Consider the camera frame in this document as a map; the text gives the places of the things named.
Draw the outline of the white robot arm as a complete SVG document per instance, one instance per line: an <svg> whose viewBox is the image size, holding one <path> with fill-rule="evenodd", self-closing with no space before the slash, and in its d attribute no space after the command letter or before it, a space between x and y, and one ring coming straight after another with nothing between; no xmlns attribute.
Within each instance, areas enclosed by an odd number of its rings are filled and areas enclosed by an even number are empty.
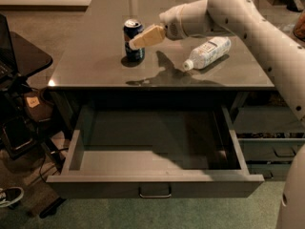
<svg viewBox="0 0 305 229"><path fill-rule="evenodd" d="M130 41L137 50L161 43L228 31L240 38L271 79L297 120L305 125L305 49L268 22L252 0L198 0L159 14ZM276 229L305 229L305 146L288 172Z"/></svg>

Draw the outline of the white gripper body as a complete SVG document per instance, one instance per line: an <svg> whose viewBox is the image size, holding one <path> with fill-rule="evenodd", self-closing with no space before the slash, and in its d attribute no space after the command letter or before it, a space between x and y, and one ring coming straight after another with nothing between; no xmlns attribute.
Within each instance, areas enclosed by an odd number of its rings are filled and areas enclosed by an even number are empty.
<svg viewBox="0 0 305 229"><path fill-rule="evenodd" d="M185 38L185 32L181 25L182 9L183 5L179 5L159 14L160 23L165 28L166 37L170 40Z"/></svg>

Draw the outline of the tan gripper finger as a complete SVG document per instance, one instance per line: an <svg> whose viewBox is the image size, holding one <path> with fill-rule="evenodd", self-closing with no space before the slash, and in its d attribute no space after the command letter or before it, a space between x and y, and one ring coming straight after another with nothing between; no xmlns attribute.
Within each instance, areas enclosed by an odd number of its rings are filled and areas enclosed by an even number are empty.
<svg viewBox="0 0 305 229"><path fill-rule="evenodd" d="M151 25L130 40L129 46L132 50L161 43L165 39L166 30L160 25Z"/></svg>

